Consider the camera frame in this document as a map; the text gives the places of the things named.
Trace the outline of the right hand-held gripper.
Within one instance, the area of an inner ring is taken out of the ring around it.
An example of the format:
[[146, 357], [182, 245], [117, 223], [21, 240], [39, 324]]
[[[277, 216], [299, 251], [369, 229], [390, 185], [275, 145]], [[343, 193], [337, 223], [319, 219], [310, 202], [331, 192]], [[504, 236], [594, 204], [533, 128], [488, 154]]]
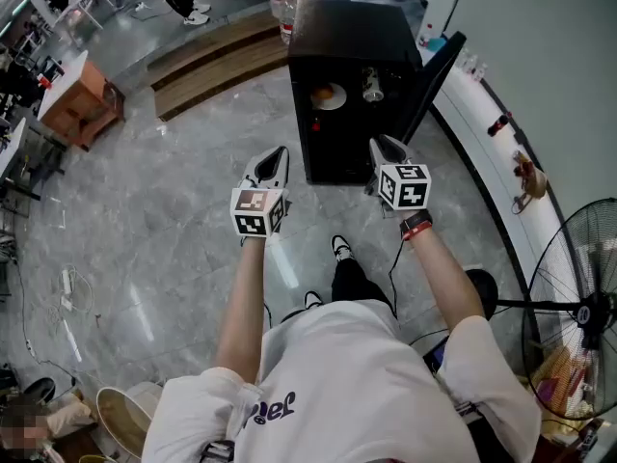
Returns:
[[369, 150], [373, 174], [364, 193], [394, 211], [425, 209], [431, 189], [428, 166], [415, 163], [411, 149], [388, 135], [372, 137]]

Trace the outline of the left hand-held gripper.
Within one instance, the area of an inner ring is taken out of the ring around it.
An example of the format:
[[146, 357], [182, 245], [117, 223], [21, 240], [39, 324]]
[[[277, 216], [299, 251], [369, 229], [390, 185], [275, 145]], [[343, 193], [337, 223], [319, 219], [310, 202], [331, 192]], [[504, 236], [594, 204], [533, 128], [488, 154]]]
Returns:
[[241, 237], [270, 237], [281, 228], [291, 202], [286, 189], [289, 150], [285, 146], [254, 156], [237, 188], [232, 189], [229, 214]]

